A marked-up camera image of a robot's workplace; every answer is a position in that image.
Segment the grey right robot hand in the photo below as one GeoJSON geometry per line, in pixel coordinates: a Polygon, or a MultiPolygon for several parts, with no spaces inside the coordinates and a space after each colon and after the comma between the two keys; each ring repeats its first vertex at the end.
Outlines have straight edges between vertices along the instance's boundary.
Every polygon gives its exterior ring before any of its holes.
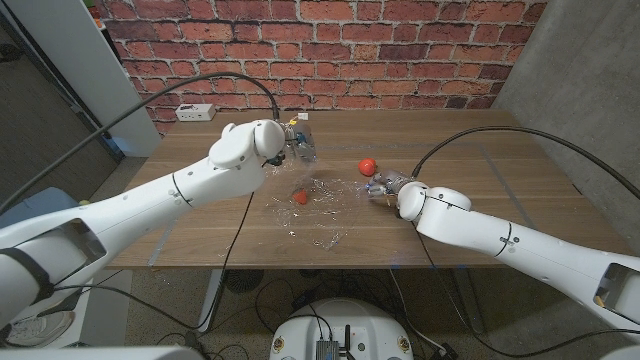
{"type": "Polygon", "coordinates": [[[370,198],[395,196],[404,185],[413,180],[413,177],[402,172],[387,169],[375,173],[365,185],[365,189],[370,198]]]}

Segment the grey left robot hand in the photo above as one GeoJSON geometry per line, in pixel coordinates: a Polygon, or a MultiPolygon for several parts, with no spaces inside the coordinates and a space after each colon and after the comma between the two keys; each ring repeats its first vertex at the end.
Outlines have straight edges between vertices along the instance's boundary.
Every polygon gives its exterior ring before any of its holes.
{"type": "Polygon", "coordinates": [[[285,141],[294,154],[305,162],[317,159],[315,141],[311,128],[303,121],[290,121],[285,125],[285,141]]]}

